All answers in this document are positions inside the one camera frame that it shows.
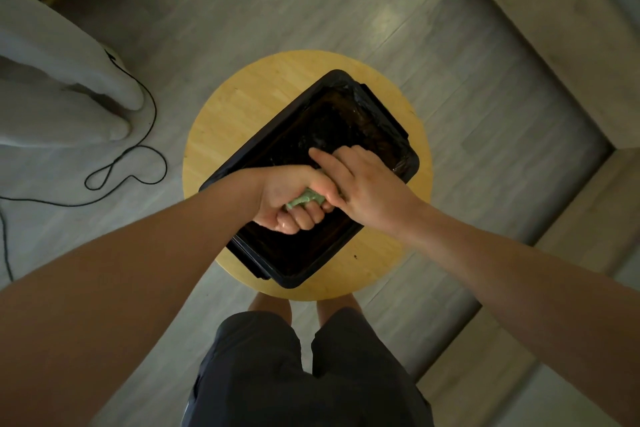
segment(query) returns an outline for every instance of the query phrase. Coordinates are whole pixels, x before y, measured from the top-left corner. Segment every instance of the person's right arm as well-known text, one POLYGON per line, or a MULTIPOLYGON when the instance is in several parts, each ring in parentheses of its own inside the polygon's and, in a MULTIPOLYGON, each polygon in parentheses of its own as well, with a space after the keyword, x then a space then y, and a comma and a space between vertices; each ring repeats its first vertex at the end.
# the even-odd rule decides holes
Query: person's right arm
POLYGON ((640 425, 640 293, 441 213, 359 146, 309 154, 344 197, 331 204, 438 262, 540 361, 640 425))

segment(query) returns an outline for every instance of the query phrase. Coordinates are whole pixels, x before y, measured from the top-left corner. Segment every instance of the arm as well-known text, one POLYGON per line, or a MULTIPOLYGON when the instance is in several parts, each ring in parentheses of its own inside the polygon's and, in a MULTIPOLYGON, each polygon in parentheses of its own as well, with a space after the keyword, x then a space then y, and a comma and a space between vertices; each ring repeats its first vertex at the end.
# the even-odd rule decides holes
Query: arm
POLYGON ((621 424, 640 424, 639 293, 437 211, 362 148, 310 155, 342 192, 333 204, 438 262, 537 358, 621 424))
POLYGON ((6 287, 0 424, 87 424, 238 229, 256 220, 292 234, 322 220, 316 203, 281 211, 307 186, 337 196, 331 180, 308 166, 235 172, 6 287))

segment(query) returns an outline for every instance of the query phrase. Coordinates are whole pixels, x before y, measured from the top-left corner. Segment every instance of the person's left arm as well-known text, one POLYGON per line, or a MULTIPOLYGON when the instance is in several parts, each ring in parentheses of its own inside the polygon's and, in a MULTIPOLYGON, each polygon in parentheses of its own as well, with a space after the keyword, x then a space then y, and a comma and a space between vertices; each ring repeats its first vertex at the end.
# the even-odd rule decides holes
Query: person's left arm
POLYGON ((308 166, 245 169, 99 237, 0 293, 0 424, 86 424, 132 374, 218 253, 251 220, 292 234, 322 220, 308 166))

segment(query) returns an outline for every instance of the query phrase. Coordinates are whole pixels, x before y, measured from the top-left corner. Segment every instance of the person's right hand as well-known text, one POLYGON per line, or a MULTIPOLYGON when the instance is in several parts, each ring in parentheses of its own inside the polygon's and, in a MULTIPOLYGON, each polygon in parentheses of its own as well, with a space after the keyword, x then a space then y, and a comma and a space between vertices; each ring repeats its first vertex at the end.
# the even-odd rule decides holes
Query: person's right hand
POLYGON ((376 154, 356 145, 333 155, 316 148, 309 156, 335 182, 342 197, 327 200, 366 227, 397 237, 423 208, 424 202, 376 154))

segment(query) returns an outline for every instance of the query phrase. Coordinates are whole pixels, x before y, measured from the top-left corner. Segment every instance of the hand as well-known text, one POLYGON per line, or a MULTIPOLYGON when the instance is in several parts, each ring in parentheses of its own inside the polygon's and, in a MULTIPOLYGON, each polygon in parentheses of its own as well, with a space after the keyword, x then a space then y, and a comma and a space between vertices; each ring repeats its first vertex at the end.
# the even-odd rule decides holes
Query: hand
POLYGON ((323 220, 325 213, 333 210, 329 199, 322 206, 310 201, 288 211, 282 208, 300 196, 306 188, 309 187, 325 197, 332 196, 333 200, 339 197, 332 180, 309 165, 280 165, 239 172, 245 172, 247 175, 244 179, 253 180, 260 186, 260 202, 253 221, 287 235, 312 229, 323 220))
POLYGON ((309 156, 338 185, 344 199, 327 200, 366 227, 397 237, 424 202, 369 150, 340 147, 333 155, 309 149, 309 156))

